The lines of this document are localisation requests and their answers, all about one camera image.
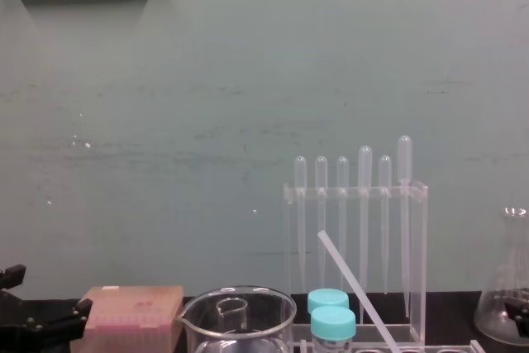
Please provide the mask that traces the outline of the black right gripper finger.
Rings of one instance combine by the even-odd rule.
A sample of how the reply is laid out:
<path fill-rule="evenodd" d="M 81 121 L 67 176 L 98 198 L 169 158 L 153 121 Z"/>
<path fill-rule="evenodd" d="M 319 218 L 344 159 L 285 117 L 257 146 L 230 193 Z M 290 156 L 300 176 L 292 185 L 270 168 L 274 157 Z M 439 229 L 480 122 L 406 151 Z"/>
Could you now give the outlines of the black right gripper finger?
<path fill-rule="evenodd" d="M 513 320 L 517 329 L 528 328 L 528 304 L 515 298 L 506 298 L 504 307 L 508 318 Z"/>

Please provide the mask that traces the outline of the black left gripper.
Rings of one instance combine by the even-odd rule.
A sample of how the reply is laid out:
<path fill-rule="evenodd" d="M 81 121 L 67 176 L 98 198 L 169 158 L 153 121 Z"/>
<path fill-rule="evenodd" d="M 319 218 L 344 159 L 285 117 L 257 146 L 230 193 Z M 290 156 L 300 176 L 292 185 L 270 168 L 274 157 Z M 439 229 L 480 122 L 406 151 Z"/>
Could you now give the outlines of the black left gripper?
<path fill-rule="evenodd" d="M 13 319 L 24 301 L 9 293 L 22 285 L 25 265 L 14 265 L 1 271 L 1 319 Z M 63 345 L 66 339 L 83 336 L 93 301 L 30 300 L 23 320 L 1 320 L 1 352 L 41 352 Z"/>

